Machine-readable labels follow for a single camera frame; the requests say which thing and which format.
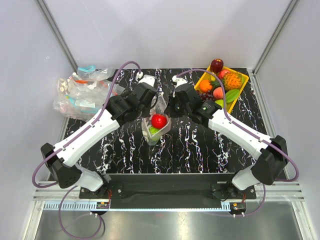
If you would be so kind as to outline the clear zip top bag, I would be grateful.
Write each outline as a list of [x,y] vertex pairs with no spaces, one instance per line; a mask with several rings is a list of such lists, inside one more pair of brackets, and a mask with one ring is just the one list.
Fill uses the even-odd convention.
[[142,118],[141,129],[147,144],[154,146],[171,129],[171,119],[165,114],[167,103],[163,92],[152,100],[151,105],[150,116]]

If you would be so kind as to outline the bright red apple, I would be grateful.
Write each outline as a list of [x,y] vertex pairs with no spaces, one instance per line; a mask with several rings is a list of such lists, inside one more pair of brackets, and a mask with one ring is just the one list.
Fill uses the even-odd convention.
[[151,125],[157,129],[165,127],[167,122],[167,118],[162,114],[154,114],[151,118]]

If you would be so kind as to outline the wrinkled green round fruit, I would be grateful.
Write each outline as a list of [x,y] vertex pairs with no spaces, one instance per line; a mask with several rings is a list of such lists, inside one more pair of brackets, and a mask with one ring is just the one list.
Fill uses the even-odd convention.
[[150,126],[148,130],[149,130],[149,133],[150,133],[152,136],[155,135],[155,134],[159,131],[158,128],[155,128],[155,127],[153,127],[153,126]]

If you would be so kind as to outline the smooth green apple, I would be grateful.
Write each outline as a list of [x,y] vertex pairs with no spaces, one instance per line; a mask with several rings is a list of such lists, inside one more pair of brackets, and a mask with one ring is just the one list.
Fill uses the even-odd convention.
[[218,99],[215,101],[216,104],[218,104],[219,106],[221,106],[222,108],[225,107],[225,102],[223,99]]

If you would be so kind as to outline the green star fruit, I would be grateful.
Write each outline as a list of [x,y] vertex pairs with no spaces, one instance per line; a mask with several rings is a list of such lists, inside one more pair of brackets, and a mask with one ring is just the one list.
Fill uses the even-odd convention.
[[234,100],[236,100],[238,98],[240,94],[240,90],[239,89],[231,89],[229,91],[226,92],[225,94],[225,101],[227,104],[233,102]]

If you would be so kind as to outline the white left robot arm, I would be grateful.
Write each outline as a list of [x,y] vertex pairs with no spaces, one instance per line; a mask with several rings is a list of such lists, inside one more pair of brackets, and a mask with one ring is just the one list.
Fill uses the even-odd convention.
[[96,171],[81,167],[77,161],[104,136],[149,110],[157,94],[154,84],[151,80],[140,80],[132,91],[110,97],[106,106],[72,135],[55,145],[45,143],[40,148],[45,165],[60,188],[77,185],[97,198],[108,193],[106,180]]

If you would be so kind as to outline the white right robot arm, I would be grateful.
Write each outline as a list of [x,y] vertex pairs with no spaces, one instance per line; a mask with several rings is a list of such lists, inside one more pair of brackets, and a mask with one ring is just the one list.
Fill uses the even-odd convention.
[[255,164],[238,171],[227,185],[228,195],[232,198],[239,198],[245,189],[259,183],[272,185],[288,164],[286,158],[274,149],[286,149],[283,137],[278,135],[271,138],[254,131],[225,112],[214,101],[202,101],[194,87],[185,80],[176,84],[169,96],[165,113],[170,118],[187,116],[194,123],[223,134],[256,160]]

